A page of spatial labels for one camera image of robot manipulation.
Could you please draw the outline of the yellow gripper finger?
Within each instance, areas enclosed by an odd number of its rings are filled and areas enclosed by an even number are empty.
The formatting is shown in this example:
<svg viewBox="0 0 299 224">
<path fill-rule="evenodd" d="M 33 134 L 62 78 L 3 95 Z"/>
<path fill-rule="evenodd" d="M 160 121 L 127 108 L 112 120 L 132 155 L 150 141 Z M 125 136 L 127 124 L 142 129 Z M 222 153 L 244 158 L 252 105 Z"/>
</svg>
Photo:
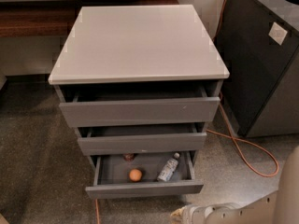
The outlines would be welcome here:
<svg viewBox="0 0 299 224">
<path fill-rule="evenodd" d="M 171 213 L 171 215 L 170 215 L 171 224 L 183 224 L 184 210 L 185 210 L 185 208 L 181 207 Z"/>
</svg>

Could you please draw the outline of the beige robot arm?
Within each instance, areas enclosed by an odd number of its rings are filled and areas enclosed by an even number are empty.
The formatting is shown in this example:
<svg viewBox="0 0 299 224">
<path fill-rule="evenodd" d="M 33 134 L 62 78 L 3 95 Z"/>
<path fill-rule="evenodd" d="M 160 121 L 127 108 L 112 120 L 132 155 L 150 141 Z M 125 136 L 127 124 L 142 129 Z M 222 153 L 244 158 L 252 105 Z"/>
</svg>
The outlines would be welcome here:
<svg viewBox="0 0 299 224">
<path fill-rule="evenodd" d="M 299 147 L 285 161 L 277 191 L 243 207 L 186 205 L 170 218 L 171 224 L 299 224 Z"/>
</svg>

